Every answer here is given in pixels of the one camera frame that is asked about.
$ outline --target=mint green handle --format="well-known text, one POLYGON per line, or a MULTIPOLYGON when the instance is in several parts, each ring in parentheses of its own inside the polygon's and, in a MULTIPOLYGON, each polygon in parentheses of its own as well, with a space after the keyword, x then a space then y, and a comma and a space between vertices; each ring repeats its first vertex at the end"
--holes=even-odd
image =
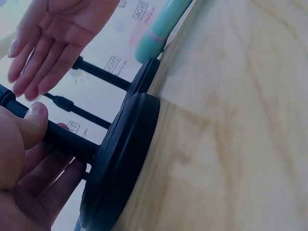
POLYGON ((167 39, 192 1, 169 0, 151 26, 151 31, 156 36, 167 39))

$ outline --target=pink band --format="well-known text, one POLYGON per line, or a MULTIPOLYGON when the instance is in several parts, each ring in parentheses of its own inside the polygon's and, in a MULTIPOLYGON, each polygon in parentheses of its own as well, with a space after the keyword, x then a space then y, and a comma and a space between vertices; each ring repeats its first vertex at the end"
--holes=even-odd
POLYGON ((159 37, 156 34, 154 34, 154 32, 152 30, 148 30, 148 34, 151 38, 153 38, 157 42, 166 42, 167 41, 166 38, 162 38, 162 37, 159 37))

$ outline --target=fingernail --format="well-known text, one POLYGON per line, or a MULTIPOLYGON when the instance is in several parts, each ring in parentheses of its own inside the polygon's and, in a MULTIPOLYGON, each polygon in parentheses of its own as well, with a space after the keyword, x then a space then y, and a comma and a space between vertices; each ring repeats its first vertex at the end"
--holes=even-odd
POLYGON ((8 54, 9 58, 11 58, 14 55, 16 48, 17 48, 17 45, 18 45, 18 40, 16 38, 14 38, 14 40, 12 41, 11 46, 10 46, 10 50, 9 50, 9 54, 8 54))
POLYGON ((41 103, 34 103, 27 111, 26 116, 30 116, 30 115, 40 116, 44 113, 44 111, 45 111, 45 107, 41 103))

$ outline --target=black metal pole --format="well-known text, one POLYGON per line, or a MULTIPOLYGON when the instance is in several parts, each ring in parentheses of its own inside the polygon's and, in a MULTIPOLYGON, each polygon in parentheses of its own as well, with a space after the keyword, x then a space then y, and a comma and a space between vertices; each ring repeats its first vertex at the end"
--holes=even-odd
POLYGON ((73 112, 76 115, 79 115, 105 129, 109 129, 109 127, 111 126, 111 123, 81 109, 80 107, 75 106, 74 102, 67 98, 64 98, 62 96, 57 96, 57 95, 54 96, 54 95, 51 95, 50 93, 46 93, 44 94, 44 96, 51 99, 54 102, 54 104, 56 104, 58 107, 60 107, 61 109, 67 112, 73 112))
POLYGON ((87 63, 86 61, 83 60, 83 58, 80 56, 78 57, 78 59, 76 60, 76 62, 74 63, 72 69, 74 70, 78 70, 81 69, 85 72, 88 72, 94 76, 96 76, 97 78, 100 78, 114 86, 117 86, 118 88, 121 88, 125 91, 127 91, 130 87, 130 82, 115 76, 111 73, 109 73, 108 71, 105 71, 103 69, 100 69, 99 67, 96 67, 92 64, 87 63))

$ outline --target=wooden table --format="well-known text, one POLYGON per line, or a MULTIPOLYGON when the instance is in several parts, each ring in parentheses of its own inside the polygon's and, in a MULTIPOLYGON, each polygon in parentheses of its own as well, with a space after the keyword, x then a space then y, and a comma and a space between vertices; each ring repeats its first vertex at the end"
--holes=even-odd
POLYGON ((308 1, 198 0, 115 231, 308 230, 308 1))

